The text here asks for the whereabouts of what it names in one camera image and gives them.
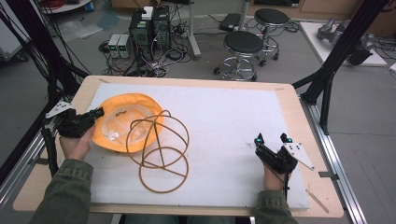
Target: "wooden table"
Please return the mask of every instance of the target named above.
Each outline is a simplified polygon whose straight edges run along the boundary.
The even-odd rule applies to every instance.
[[[310,209],[292,210],[296,217],[341,217],[344,210],[339,201],[330,178],[322,178],[318,172],[326,172],[327,168],[318,149],[318,144],[310,129],[304,111],[297,97],[295,89],[289,84],[233,82],[172,78],[143,78],[143,77],[86,77],[82,83],[73,106],[78,114],[85,113],[101,83],[123,83],[137,85],[158,85],[177,87],[209,87],[230,88],[259,91],[274,91],[279,101],[289,135],[294,142],[304,143],[304,148],[315,164],[312,172],[299,164],[303,176],[306,193],[310,202]],[[59,144],[58,155],[62,154]],[[37,164],[25,182],[20,194],[14,202],[14,209],[18,211],[35,211],[43,199],[46,186],[50,182],[50,171],[47,166]],[[137,204],[93,203],[92,212],[97,213],[144,213],[144,214],[177,214],[177,215],[224,215],[224,216],[253,216],[254,210],[245,207],[202,207],[202,206],[159,206]]]

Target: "chair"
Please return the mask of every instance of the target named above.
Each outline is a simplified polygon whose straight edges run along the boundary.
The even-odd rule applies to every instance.
[[[272,8],[262,8],[254,13],[254,20],[264,27],[262,30],[262,42],[264,44],[262,52],[264,52],[264,56],[260,61],[260,66],[263,67],[266,64],[266,56],[269,52],[276,50],[276,54],[274,55],[273,59],[277,60],[279,57],[279,45],[271,36],[269,36],[269,34],[273,32],[274,29],[283,27],[286,23],[288,23],[289,17],[279,10]]]
[[[215,68],[216,75],[222,74],[221,79],[244,81],[257,80],[256,70],[248,58],[255,58],[262,51],[262,40],[253,33],[235,31],[224,37],[224,48],[235,56],[227,58]]]

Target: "sleeve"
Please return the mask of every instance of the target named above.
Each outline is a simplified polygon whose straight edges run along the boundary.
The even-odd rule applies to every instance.
[[[86,162],[65,160],[29,223],[87,223],[92,172],[93,167]]]
[[[291,216],[285,196],[281,191],[277,190],[265,190],[259,193],[255,220],[258,224],[298,223]]]

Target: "person's right hand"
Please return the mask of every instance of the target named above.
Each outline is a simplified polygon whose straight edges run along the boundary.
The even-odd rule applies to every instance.
[[[265,163],[264,165],[264,189],[265,190],[279,190],[282,191],[284,188],[283,180],[285,174],[280,175],[274,173]]]

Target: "white foam board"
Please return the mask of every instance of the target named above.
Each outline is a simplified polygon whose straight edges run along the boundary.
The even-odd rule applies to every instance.
[[[92,144],[86,160],[94,167],[93,203],[256,206],[263,167],[255,155],[253,140],[262,133],[266,145],[278,150],[282,145],[279,136],[288,132],[274,91],[104,83],[89,110],[112,96],[133,92],[155,99],[186,125],[191,136],[186,153],[189,176],[173,192],[153,193],[144,188],[138,165],[127,154]],[[158,173],[147,178],[163,186],[174,177]],[[309,208],[298,168],[293,172],[288,196],[291,208]]]

